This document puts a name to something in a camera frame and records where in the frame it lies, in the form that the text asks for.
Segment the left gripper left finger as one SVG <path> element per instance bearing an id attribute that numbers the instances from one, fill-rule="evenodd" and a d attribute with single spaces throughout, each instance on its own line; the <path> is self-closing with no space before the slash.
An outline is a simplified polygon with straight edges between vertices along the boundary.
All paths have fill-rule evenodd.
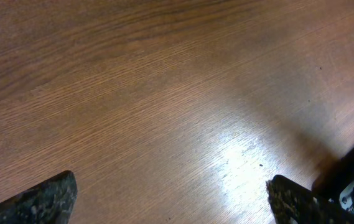
<path id="1" fill-rule="evenodd" d="M 67 224 L 77 200 L 77 182 L 65 170 L 0 203 L 0 224 Z"/>

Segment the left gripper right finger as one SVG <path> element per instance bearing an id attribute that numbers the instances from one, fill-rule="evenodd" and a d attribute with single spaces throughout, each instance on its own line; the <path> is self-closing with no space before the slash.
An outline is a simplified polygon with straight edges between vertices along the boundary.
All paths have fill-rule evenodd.
<path id="1" fill-rule="evenodd" d="M 283 175 L 268 180 L 266 189 L 277 224 L 354 224 L 354 214 Z"/>

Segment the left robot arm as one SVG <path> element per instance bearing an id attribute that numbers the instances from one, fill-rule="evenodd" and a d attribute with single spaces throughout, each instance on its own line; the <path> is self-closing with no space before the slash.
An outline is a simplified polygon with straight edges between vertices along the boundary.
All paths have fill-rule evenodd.
<path id="1" fill-rule="evenodd" d="M 267 181 L 276 223 L 354 223 L 354 148 L 308 190 L 283 175 Z M 0 223 L 68 223 L 77 200 L 66 170 L 0 203 Z"/>

